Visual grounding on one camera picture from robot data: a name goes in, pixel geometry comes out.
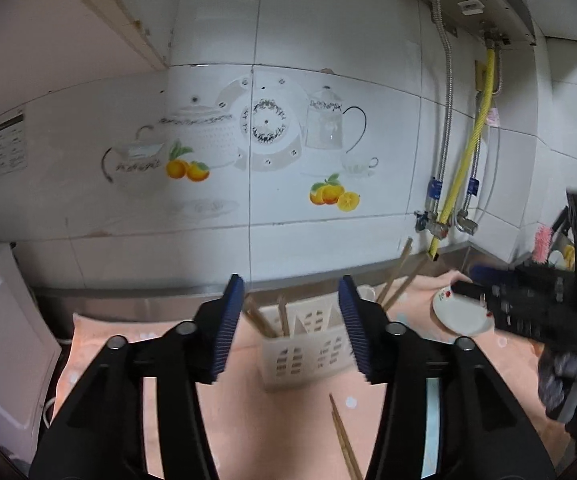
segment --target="chopstick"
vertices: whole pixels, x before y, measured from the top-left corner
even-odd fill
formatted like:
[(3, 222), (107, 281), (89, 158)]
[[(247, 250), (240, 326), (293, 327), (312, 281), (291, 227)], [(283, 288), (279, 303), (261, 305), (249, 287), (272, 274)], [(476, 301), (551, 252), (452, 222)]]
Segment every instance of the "chopstick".
[(242, 311), (246, 316), (246, 319), (251, 322), (262, 336), (268, 338), (278, 337), (278, 333), (275, 332), (275, 329), (270, 325), (266, 318), (262, 316), (260, 309), (251, 296), (246, 296), (246, 298), (244, 298), (244, 307)]
[(340, 447), (342, 448), (342, 454), (344, 455), (344, 462), (346, 462), (346, 467), (349, 470), (349, 476), (351, 477), (351, 480), (362, 480), (362, 471), (360, 470), (358, 461), (355, 458), (355, 453), (351, 447), (349, 436), (344, 429), (342, 417), (340, 417), (340, 412), (337, 410), (337, 405), (335, 404), (335, 399), (333, 399), (333, 394), (329, 394), (329, 399), (331, 400), (331, 405), (333, 407), (331, 415), (333, 416), (335, 431), (337, 433), (337, 438), (340, 441)]
[(280, 311), (280, 323), (282, 325), (282, 334), (284, 337), (290, 337), (289, 316), (286, 314), (286, 296), (282, 294), (278, 298), (278, 310)]
[(393, 282), (395, 282), (395, 280), (399, 276), (400, 272), (402, 271), (402, 267), (405, 266), (406, 258), (408, 258), (409, 254), (411, 254), (412, 248), (413, 248), (413, 239), (409, 237), (406, 240), (405, 248), (402, 250), (402, 254), (400, 254), (400, 261), (393, 268), (393, 272), (391, 272), (389, 279), (384, 284), (384, 288), (377, 297), (377, 303), (382, 304), (382, 302), (386, 299), (387, 293), (389, 293), (389, 288), (391, 288), (391, 285), (393, 285)]
[(425, 256), (422, 256), (422, 259), (420, 260), (420, 263), (418, 263), (415, 268), (413, 269), (413, 272), (411, 272), (411, 274), (405, 279), (405, 282), (399, 286), (399, 288), (395, 291), (395, 294), (393, 294), (393, 296), (391, 296), (387, 302), (385, 304), (383, 304), (382, 308), (384, 309), (384, 312), (388, 312), (389, 308), (391, 308), (394, 304), (395, 301), (397, 301), (400, 296), (404, 293), (404, 291), (408, 288), (409, 285), (411, 285), (411, 282), (415, 279), (415, 277), (422, 272), (422, 269), (424, 268), (424, 266), (431, 261), (430, 256), (428, 256), (428, 254), (426, 254)]

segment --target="yellow gas hose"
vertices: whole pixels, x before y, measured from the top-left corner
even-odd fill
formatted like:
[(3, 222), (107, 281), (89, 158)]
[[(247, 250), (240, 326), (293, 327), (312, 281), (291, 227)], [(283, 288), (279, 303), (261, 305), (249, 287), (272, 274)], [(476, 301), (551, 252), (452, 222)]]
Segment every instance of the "yellow gas hose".
[[(482, 135), (482, 128), (485, 126), (486, 118), (488, 116), (489, 109), (491, 108), (491, 99), (493, 97), (493, 80), (495, 79), (495, 51), (492, 48), (486, 50), (487, 64), (486, 64), (486, 81), (485, 81), (485, 93), (482, 98), (482, 104), (480, 106), (480, 113), (477, 115), (477, 120), (475, 121), (475, 126), (473, 126), (473, 132), (469, 138), (469, 143), (467, 148), (462, 154), (462, 160), (459, 164), (459, 169), (453, 178), (451, 183), (451, 190), (449, 191), (449, 196), (444, 202), (444, 207), (438, 218), (440, 224), (445, 224), (449, 217), (451, 216), (451, 211), (455, 207), (457, 202), (457, 195), (462, 187), (464, 179), (467, 176), (467, 171), (469, 171), (469, 164), (471, 163), (471, 158), (477, 141)], [(440, 244), (440, 239), (434, 237), (431, 241), (431, 246), (429, 247), (429, 256), (431, 259), (435, 258), (438, 252), (438, 245)]]

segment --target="white appliance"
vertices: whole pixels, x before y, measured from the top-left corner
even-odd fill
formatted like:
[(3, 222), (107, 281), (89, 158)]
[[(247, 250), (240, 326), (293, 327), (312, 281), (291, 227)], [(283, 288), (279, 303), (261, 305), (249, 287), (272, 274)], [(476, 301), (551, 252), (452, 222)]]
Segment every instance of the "white appliance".
[(7, 244), (0, 244), (0, 446), (30, 463), (59, 357)]

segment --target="pink tablecloth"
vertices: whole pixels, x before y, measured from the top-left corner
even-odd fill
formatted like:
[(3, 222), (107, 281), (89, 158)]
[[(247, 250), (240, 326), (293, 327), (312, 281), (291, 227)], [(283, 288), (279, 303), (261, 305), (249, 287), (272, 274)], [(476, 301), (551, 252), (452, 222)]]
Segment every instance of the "pink tablecloth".
[[(418, 276), (390, 310), (422, 336), (451, 341), (431, 309), (441, 287), (459, 276)], [(164, 333), (175, 322), (108, 323), (75, 316), (71, 354), (57, 384), (56, 409), (104, 342), (122, 334), (133, 342)], [(537, 429), (553, 462), (569, 437), (551, 421), (537, 398), (539, 346), (527, 340), (490, 331), (476, 342), (502, 375)], [(366, 472), (377, 433), (384, 386), (371, 386), (356, 370), (307, 384), (302, 388), (266, 392), (257, 368), (259, 336), (241, 320), (225, 372), (213, 386), (198, 386), (208, 440), (222, 480), (347, 480), (348, 473), (335, 434), (328, 400), (332, 392), (363, 472)], [(144, 433), (149, 472), (162, 477), (155, 414), (155, 384), (144, 388)]]

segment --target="pitcher handle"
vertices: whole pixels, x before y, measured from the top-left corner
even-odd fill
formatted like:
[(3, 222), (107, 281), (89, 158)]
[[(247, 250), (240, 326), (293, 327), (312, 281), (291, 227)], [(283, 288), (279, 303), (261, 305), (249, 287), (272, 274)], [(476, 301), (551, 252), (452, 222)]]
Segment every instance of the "pitcher handle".
[(355, 146), (357, 146), (360, 143), (360, 140), (362, 140), (362, 137), (364, 137), (364, 134), (366, 133), (367, 130), (367, 115), (364, 112), (364, 110), (362, 110), (362, 108), (360, 108), (359, 106), (349, 106), (348, 108), (346, 108), (343, 112), (342, 115), (344, 115), (346, 112), (348, 112), (351, 108), (357, 108), (360, 112), (362, 112), (362, 115), (364, 116), (364, 129), (362, 130), (362, 134), (360, 136), (360, 138), (358, 140), (355, 141), (355, 144), (352, 145), (348, 150), (346, 150), (346, 153), (350, 152), (350, 150), (352, 150), (353, 148), (355, 148)]
[(149, 130), (153, 131), (155, 130), (155, 128), (153, 126), (151, 126), (150, 124), (147, 124), (146, 126), (142, 126), (139, 130), (137, 130), (137, 132), (135, 133), (135, 140), (139, 140), (139, 134), (141, 133), (141, 131), (145, 128), (148, 128)]
[(104, 173), (104, 178), (106, 180), (108, 180), (111, 184), (113, 184), (113, 177), (111, 177), (108, 172), (106, 171), (106, 166), (104, 166), (104, 162), (106, 160), (106, 156), (108, 155), (108, 153), (110, 152), (110, 150), (112, 150), (113, 148), (109, 148), (108, 150), (106, 150), (104, 152), (104, 155), (102, 155), (102, 161), (100, 162), (100, 166), (102, 167), (102, 173)]

